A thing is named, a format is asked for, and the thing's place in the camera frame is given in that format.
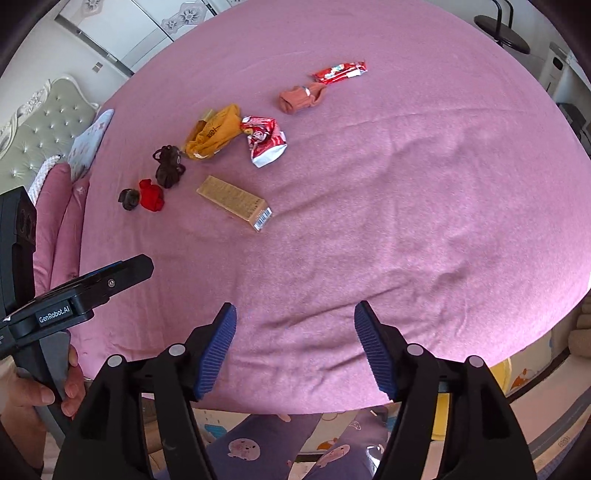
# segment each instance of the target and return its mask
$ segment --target red snack wrapper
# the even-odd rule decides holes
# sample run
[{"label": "red snack wrapper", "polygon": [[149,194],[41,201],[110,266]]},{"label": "red snack wrapper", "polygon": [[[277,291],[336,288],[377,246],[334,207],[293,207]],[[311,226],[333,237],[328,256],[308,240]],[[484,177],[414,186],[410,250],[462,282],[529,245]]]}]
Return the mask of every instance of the red snack wrapper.
[{"label": "red snack wrapper", "polygon": [[368,69],[365,66],[365,62],[360,61],[357,63],[341,63],[336,67],[331,67],[329,69],[324,69],[319,72],[316,72],[312,76],[317,82],[324,83],[325,85],[330,85],[331,83],[340,82],[341,80],[345,80],[351,77],[357,77],[359,75],[364,74],[367,71]]},{"label": "red snack wrapper", "polygon": [[252,162],[259,168],[277,160],[287,148],[285,133],[274,118],[246,116],[240,130],[248,135]]}]

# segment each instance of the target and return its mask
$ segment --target white wardrobe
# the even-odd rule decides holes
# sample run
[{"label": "white wardrobe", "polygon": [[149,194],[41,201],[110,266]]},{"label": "white wardrobe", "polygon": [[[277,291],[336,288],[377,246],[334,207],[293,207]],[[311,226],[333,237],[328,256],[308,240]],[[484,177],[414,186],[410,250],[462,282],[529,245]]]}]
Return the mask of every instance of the white wardrobe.
[{"label": "white wardrobe", "polygon": [[60,16],[137,72],[192,28],[246,0],[70,0]]}]

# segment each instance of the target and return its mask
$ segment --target pink blanket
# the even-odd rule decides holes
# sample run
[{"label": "pink blanket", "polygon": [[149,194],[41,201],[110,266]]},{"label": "pink blanket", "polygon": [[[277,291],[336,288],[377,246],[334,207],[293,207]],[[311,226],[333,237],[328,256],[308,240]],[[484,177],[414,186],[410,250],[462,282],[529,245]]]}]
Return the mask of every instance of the pink blanket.
[{"label": "pink blanket", "polygon": [[[280,91],[365,60],[294,116]],[[261,169],[240,136],[185,160],[159,213],[119,191],[153,177],[208,108],[272,116],[288,147]],[[420,0],[249,0],[176,41],[107,103],[81,273],[145,253],[150,281],[75,329],[86,373],[155,355],[238,308],[206,408],[338,411],[386,400],[353,328],[368,299],[434,354],[495,364],[588,289],[591,162],[534,78],[482,32]],[[266,199],[261,233],[196,193],[212,174]]]}]

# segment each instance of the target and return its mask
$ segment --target barcode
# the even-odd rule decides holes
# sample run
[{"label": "barcode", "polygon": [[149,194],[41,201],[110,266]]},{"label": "barcode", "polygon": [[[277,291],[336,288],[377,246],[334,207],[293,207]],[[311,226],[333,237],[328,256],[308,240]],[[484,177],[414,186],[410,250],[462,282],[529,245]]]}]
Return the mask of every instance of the barcode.
[{"label": "barcode", "polygon": [[263,225],[265,225],[265,222],[269,219],[269,217],[273,214],[273,212],[271,211],[270,208],[266,208],[265,210],[263,210],[261,212],[261,215],[259,216],[259,219],[256,221],[254,227],[255,230],[257,232],[261,231],[261,228]]}]

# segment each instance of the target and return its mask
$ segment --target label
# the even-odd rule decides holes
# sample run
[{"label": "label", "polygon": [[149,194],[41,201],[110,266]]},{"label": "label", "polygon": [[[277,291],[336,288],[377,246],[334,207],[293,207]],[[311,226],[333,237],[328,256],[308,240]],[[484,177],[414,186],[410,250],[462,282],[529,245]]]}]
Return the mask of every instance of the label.
[{"label": "label", "polygon": [[35,317],[42,327],[74,316],[72,307],[67,300],[52,305],[50,308],[37,312]]},{"label": "label", "polygon": [[273,214],[273,212],[271,211],[270,208],[266,208],[265,210],[263,210],[261,212],[261,216],[258,218],[256,223],[253,225],[253,227],[256,229],[257,232],[259,232],[261,230],[263,225],[265,225],[265,223],[271,217],[272,214]]}]

